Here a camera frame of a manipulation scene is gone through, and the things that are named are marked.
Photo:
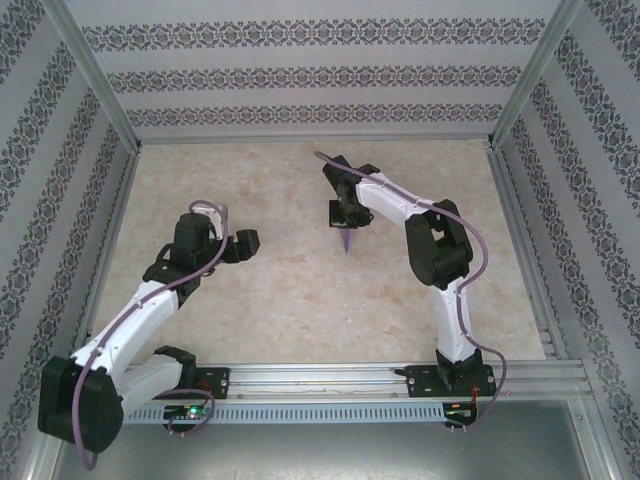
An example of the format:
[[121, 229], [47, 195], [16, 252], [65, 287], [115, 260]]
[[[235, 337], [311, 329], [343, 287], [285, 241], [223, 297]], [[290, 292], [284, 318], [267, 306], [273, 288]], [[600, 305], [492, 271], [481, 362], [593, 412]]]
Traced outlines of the grey metal panel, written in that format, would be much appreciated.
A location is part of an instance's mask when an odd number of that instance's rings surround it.
[[217, 425], [172, 438], [123, 428], [83, 468], [71, 446], [52, 480], [623, 480], [585, 403], [505, 402], [468, 433], [436, 423]]

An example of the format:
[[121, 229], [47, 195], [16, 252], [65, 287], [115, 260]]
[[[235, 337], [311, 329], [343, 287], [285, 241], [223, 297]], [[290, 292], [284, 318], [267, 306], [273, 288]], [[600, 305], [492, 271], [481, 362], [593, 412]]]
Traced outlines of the aluminium side rail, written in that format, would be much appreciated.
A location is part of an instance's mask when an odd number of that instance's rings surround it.
[[491, 144], [485, 151], [545, 357], [547, 360], [569, 360], [571, 356], [562, 340], [551, 296], [545, 287], [504, 158]]
[[89, 290], [84, 297], [79, 322], [74, 330], [69, 353], [73, 353], [76, 349], [83, 346], [87, 338], [91, 335], [99, 308], [99, 300], [108, 276], [109, 265], [122, 225], [124, 211], [126, 210], [126, 204], [132, 188], [141, 150], [142, 147], [138, 145], [131, 151], [119, 177], [115, 196], [107, 218], [106, 230], [101, 237], [100, 248], [94, 264]]

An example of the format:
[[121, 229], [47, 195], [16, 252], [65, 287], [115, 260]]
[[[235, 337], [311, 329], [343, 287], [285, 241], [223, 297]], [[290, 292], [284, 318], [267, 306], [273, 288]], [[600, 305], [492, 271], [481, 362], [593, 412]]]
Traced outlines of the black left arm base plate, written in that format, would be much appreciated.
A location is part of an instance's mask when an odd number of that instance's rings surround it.
[[193, 386], [209, 391], [215, 400], [226, 400], [230, 386], [230, 369], [225, 367], [198, 367]]

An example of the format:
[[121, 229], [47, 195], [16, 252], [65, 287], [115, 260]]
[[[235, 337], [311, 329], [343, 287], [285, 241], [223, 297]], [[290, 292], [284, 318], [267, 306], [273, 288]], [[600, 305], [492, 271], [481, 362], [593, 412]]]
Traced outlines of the aluminium mounting rail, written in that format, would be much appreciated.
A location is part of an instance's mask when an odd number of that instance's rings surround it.
[[[580, 361], [514, 361], [502, 369], [492, 367], [497, 390], [505, 400], [565, 399], [593, 393]], [[202, 365], [230, 369], [226, 400], [276, 400], [296, 402], [311, 399], [411, 398], [405, 368], [394, 363], [362, 364], [263, 364]], [[196, 369], [187, 371], [192, 387]]]

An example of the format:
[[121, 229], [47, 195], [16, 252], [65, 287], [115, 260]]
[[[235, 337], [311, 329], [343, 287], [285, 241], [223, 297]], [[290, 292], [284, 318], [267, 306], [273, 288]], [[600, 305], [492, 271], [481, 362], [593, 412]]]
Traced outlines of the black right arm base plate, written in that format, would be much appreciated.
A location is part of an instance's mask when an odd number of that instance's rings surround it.
[[440, 374], [437, 365], [407, 366], [405, 373], [411, 398], [471, 397], [475, 389], [480, 397], [491, 397], [497, 390], [497, 381], [489, 365], [465, 373], [461, 378], [446, 378]]

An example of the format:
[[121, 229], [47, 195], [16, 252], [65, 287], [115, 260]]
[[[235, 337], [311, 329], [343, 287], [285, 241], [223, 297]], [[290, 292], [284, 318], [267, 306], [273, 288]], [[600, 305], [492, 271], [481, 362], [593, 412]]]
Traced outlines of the aluminium frame post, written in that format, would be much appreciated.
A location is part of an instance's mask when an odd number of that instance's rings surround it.
[[504, 142], [582, 4], [583, 0], [559, 0], [556, 10], [545, 27], [522, 71], [522, 75], [516, 82], [495, 128], [488, 136], [486, 145], [489, 148], [496, 149]]
[[65, 0], [39, 1], [67, 45], [77, 66], [94, 91], [121, 140], [129, 150], [138, 151], [141, 141], [136, 135], [124, 108], [119, 102], [82, 29], [73, 17], [67, 2]]

